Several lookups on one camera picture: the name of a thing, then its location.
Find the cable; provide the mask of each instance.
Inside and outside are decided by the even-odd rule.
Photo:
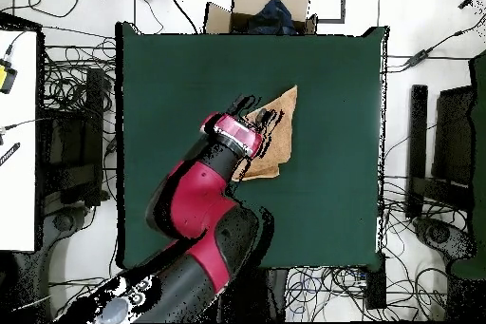
[[[76,0],[75,3],[74,3],[74,5],[72,6],[72,8],[67,13],[65,13],[64,15],[56,15],[54,13],[50,13],[50,12],[46,12],[44,10],[38,10],[38,9],[36,9],[35,7],[38,6],[41,3],[41,1],[42,0],[39,0],[36,4],[32,5],[31,4],[31,1],[28,0],[28,7],[31,8],[32,10],[35,10],[37,12],[41,12],[41,13],[43,13],[45,15],[53,16],[55,18],[66,18],[78,6],[78,3],[79,3],[80,0]]]
[[[10,312],[11,312],[11,313],[12,313],[12,312],[17,312],[17,311],[20,311],[20,310],[22,310],[22,309],[26,309],[26,308],[28,308],[28,307],[30,307],[30,306],[37,305],[38,303],[44,302],[45,300],[48,300],[48,299],[49,299],[49,298],[51,298],[51,297],[52,297],[52,295],[45,296],[45,297],[43,297],[43,298],[41,298],[41,299],[35,300],[35,301],[33,301],[33,302],[31,302],[31,303],[27,304],[27,305],[21,306],[21,307],[19,307],[19,308],[15,308],[15,309],[11,310]]]
[[[196,29],[196,25],[194,25],[194,22],[191,21],[191,18],[189,18],[189,15],[187,15],[187,13],[182,9],[182,7],[178,4],[177,0],[172,0],[174,1],[174,4],[176,4],[176,7],[178,7],[178,10],[182,13],[182,15],[185,16],[185,18],[189,21],[189,23],[191,24],[191,26],[193,27],[194,29],[194,32],[195,34],[199,34],[197,32],[197,29]]]
[[[22,124],[36,123],[36,122],[41,122],[43,120],[52,120],[52,118],[46,117],[46,118],[42,118],[42,119],[27,120],[26,122],[21,122],[21,123],[17,123],[17,124],[6,125],[3,128],[5,128],[6,131],[9,131],[9,130],[12,130],[13,128],[18,127],[19,125],[22,125]]]
[[[115,260],[115,255],[117,254],[117,249],[118,249],[118,236],[115,240],[115,249],[113,250],[113,255],[111,256],[110,263],[108,264],[108,273],[110,274],[110,278],[113,277],[113,275],[111,273],[111,267],[112,267],[113,261]]]
[[[417,297],[417,302],[419,303],[419,307],[421,308],[421,312],[423,313],[423,315],[425,315],[425,318],[428,320],[428,321],[434,321],[432,320],[429,315],[425,312],[425,310],[423,309],[422,307],[422,304],[421,304],[421,292],[419,291],[419,278],[421,277],[422,274],[428,272],[428,271],[435,271],[437,273],[441,273],[443,276],[445,276],[447,279],[449,278],[449,276],[444,273],[442,270],[439,270],[438,268],[434,268],[434,267],[429,267],[429,268],[425,268],[424,270],[420,271],[417,276],[415,277],[415,293],[416,293],[416,297]],[[441,307],[445,306],[443,304],[443,299],[440,300],[440,303],[437,302]]]
[[[15,41],[20,37],[22,36],[24,33],[26,33],[27,30],[24,30],[23,32],[20,32],[17,36],[14,37],[14,39],[11,41],[11,43],[9,44],[9,47],[7,48],[6,52],[5,52],[5,56],[4,56],[4,59],[6,59],[7,57],[10,56],[11,54],[11,50],[13,48],[13,44],[15,43]]]
[[[106,187],[108,188],[108,192],[110,193],[110,196],[113,200],[117,200],[117,196],[115,196],[112,191],[111,191],[111,188],[110,188],[110,184],[108,182],[108,172],[107,172],[107,169],[106,169],[106,165],[105,165],[105,162],[106,162],[106,156],[108,154],[105,154],[104,157],[103,157],[103,169],[104,169],[104,176],[106,178]]]
[[[462,120],[464,120],[464,118],[466,118],[465,116],[461,116],[461,117],[458,117],[454,120],[451,120],[449,122],[446,122],[446,123],[443,123],[441,125],[447,125],[447,124],[452,124],[452,123],[456,123],[456,122],[460,122]],[[435,123],[435,124],[432,124],[432,125],[429,125],[427,128],[425,128],[425,131],[428,131],[430,130],[431,128],[434,128],[434,127],[437,127],[438,123]],[[409,135],[408,137],[404,138],[403,140],[401,140],[400,142],[396,143],[395,145],[393,145],[390,149],[388,149],[386,151],[386,153],[384,154],[384,157],[383,157],[383,161],[386,160],[386,157],[388,156],[388,154],[391,152],[392,149],[396,148],[397,146],[399,146],[401,143],[404,143],[405,141],[409,140],[411,137],[413,137],[413,134]]]
[[[81,30],[76,30],[76,29],[67,29],[67,28],[58,28],[58,27],[46,27],[45,25],[42,25],[42,28],[43,29],[57,29],[57,30],[63,30],[63,31],[66,31],[66,32],[80,33],[80,34],[83,34],[83,35],[86,35],[86,36],[102,37],[104,39],[115,39],[114,37],[111,37],[111,36],[102,36],[102,35],[99,35],[99,34],[89,33],[89,32],[83,32]]]
[[[152,12],[152,16],[154,17],[154,19],[157,21],[157,23],[161,26],[161,29],[156,33],[156,34],[159,34],[163,31],[164,29],[164,26],[163,24],[161,23],[161,21],[158,19],[158,17],[156,16],[156,14],[154,13],[154,10],[152,9],[152,6],[150,5],[150,3],[147,1],[147,0],[143,0],[145,2],[145,4],[148,6],[148,8],[150,9],[150,12]]]
[[[396,73],[396,72],[404,72],[406,71],[407,69],[411,68],[411,67],[414,67],[416,66],[417,64],[421,63],[423,60],[427,59],[429,57],[429,53],[434,50],[435,48],[437,48],[438,46],[440,46],[441,44],[443,44],[444,42],[448,41],[449,39],[453,38],[453,37],[456,37],[456,36],[460,36],[470,30],[473,30],[475,28],[477,28],[483,21],[484,19],[486,18],[486,13],[481,16],[481,18],[479,18],[479,20],[477,21],[477,23],[470,27],[470,28],[467,28],[465,30],[458,30],[457,32],[453,33],[452,35],[450,36],[447,36],[445,39],[442,39],[440,42],[438,42],[437,44],[431,46],[430,48],[428,49],[422,49],[421,51],[419,51],[417,54],[415,54],[414,56],[410,57],[402,66],[404,67],[403,69],[399,70],[399,71],[382,71],[382,73]]]

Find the black cable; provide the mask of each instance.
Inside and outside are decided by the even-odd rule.
[[[416,293],[416,297],[417,297],[417,302],[419,303],[419,307],[421,308],[421,312],[423,313],[423,315],[425,315],[425,318],[428,320],[428,321],[434,321],[432,320],[429,315],[425,312],[425,310],[423,309],[422,307],[422,304],[421,304],[421,292],[419,291],[419,278],[421,277],[422,274],[424,273],[427,273],[428,271],[435,271],[437,273],[441,273],[443,276],[445,276],[447,279],[449,279],[449,276],[444,273],[442,270],[438,269],[438,268],[434,268],[434,267],[429,267],[429,268],[425,268],[424,270],[420,271],[417,276],[415,277],[415,293]],[[441,307],[442,306],[445,306],[443,304],[443,300],[439,302],[437,302]]]
[[[106,165],[105,165],[105,163],[106,163],[106,156],[107,155],[108,154],[106,153],[106,154],[104,154],[104,157],[103,157],[103,169],[104,169],[104,176],[106,178],[106,187],[108,187],[108,192],[110,193],[111,198],[116,201],[117,200],[117,196],[115,196],[112,193],[111,188],[110,188],[110,184],[108,182],[108,172],[107,172]]]
[[[402,66],[404,67],[403,69],[399,70],[399,71],[382,71],[382,73],[396,73],[396,72],[404,72],[406,71],[407,69],[411,68],[411,67],[414,67],[416,65],[418,65],[419,63],[421,63],[423,60],[429,58],[429,53],[434,50],[435,48],[437,48],[438,46],[440,46],[441,44],[443,44],[444,42],[448,41],[449,39],[453,38],[453,37],[456,37],[456,36],[460,36],[470,30],[473,30],[475,28],[477,28],[483,21],[484,19],[486,18],[486,13],[481,16],[481,18],[479,18],[479,20],[477,21],[477,23],[470,27],[470,28],[467,28],[465,30],[458,30],[457,32],[453,33],[452,35],[450,36],[447,36],[446,38],[442,39],[440,42],[438,42],[437,44],[431,46],[430,48],[428,49],[422,49],[421,51],[419,51],[417,54],[415,54],[414,56],[410,57]]]
[[[46,27],[45,25],[42,25],[43,29],[57,29],[57,30],[63,30],[66,32],[73,32],[73,33],[80,33],[86,36],[95,36],[95,37],[102,37],[103,39],[115,39],[114,37],[111,36],[102,36],[96,33],[89,33],[89,32],[83,32],[81,30],[76,30],[76,29],[67,29],[67,28],[58,28],[58,27]]]
[[[17,123],[17,124],[6,125],[4,128],[5,128],[6,131],[8,131],[8,130],[12,130],[13,128],[18,127],[19,125],[22,125],[22,124],[37,123],[37,122],[41,122],[43,120],[52,120],[52,118],[46,117],[46,118],[41,118],[41,119],[27,120],[26,122],[21,122],[21,123]]]
[[[150,5],[150,3],[147,1],[147,0],[143,0],[145,2],[145,4],[148,6],[148,8],[150,9],[150,12],[152,12],[152,16],[154,17],[154,19],[157,21],[157,23],[161,26],[161,29],[156,33],[156,34],[159,34],[163,31],[164,29],[164,26],[163,24],[161,23],[161,21],[158,19],[158,17],[156,16],[156,14],[154,13],[154,10],[152,9],[152,6]]]
[[[2,10],[0,10],[0,12],[3,12],[3,11],[6,11],[6,10],[12,10],[12,15],[14,14],[15,10],[22,10],[22,9],[31,9],[32,7],[36,7],[38,6],[39,4],[41,4],[41,0],[39,0],[37,3],[35,4],[32,4],[32,5],[27,5],[27,6],[21,6],[21,7],[16,7],[15,4],[13,4],[12,7],[6,7]]]
[[[196,29],[196,25],[194,25],[194,22],[191,20],[191,18],[189,18],[189,15],[187,15],[187,13],[182,9],[182,7],[179,5],[178,1],[177,0],[172,0],[174,1],[174,4],[176,4],[176,7],[178,7],[178,10],[182,13],[182,15],[185,16],[185,18],[189,21],[189,23],[191,24],[191,26],[193,27],[194,29],[194,32],[195,34],[199,34],[197,32],[197,29]]]
[[[31,8],[32,10],[35,10],[37,12],[41,12],[41,13],[43,13],[45,15],[53,16],[55,18],[66,18],[78,6],[79,1],[80,0],[76,0],[75,3],[74,3],[74,5],[72,6],[72,8],[67,13],[65,13],[64,15],[56,15],[54,13],[50,13],[50,12],[46,12],[44,10],[38,10],[38,9],[36,9],[35,7],[38,6],[42,2],[42,0],[39,0],[34,5],[32,5],[31,2],[30,2],[30,0],[28,0],[28,7]]]
[[[18,39],[20,36],[22,36],[22,35],[23,35],[24,33],[26,33],[26,32],[28,32],[28,31],[27,31],[27,30],[24,30],[23,32],[20,32],[20,33],[19,33],[17,36],[15,36],[15,37],[13,38],[13,40],[12,40],[12,41],[11,41],[11,43],[9,44],[9,47],[8,47],[8,48],[7,48],[7,50],[5,51],[5,57],[10,56],[10,54],[11,54],[11,50],[12,50],[12,48],[13,48],[13,44],[16,42],[16,40],[17,40],[17,39]]]
[[[108,264],[108,274],[110,274],[110,278],[113,277],[113,275],[111,273],[111,267],[112,267],[113,261],[115,259],[115,255],[117,254],[117,248],[118,248],[118,236],[115,240],[115,249],[113,250],[113,255],[111,256],[110,263]]]

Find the brown cloth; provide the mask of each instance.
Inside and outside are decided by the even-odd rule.
[[[278,168],[279,163],[289,161],[292,150],[292,116],[296,102],[297,86],[294,86],[273,102],[263,106],[267,110],[275,110],[277,115],[279,115],[280,111],[282,110],[284,115],[277,125],[275,125],[275,121],[273,121],[267,128],[267,131],[271,131],[270,146],[263,158],[256,157],[252,160],[250,168],[246,172],[242,181],[249,181],[251,179],[276,178],[280,174]],[[249,113],[245,119],[254,123],[256,115],[261,108],[262,107],[256,109],[252,113]],[[247,162],[243,161],[236,168],[233,174],[233,181],[239,181],[240,173],[244,169],[246,163]]]

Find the green mat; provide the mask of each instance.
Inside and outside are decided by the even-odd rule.
[[[363,37],[138,35],[127,24],[122,31],[124,267],[169,243],[146,225],[145,209],[205,117],[239,94],[264,104],[295,85],[290,161],[279,177],[236,191],[274,216],[262,266],[376,262],[385,28]]]

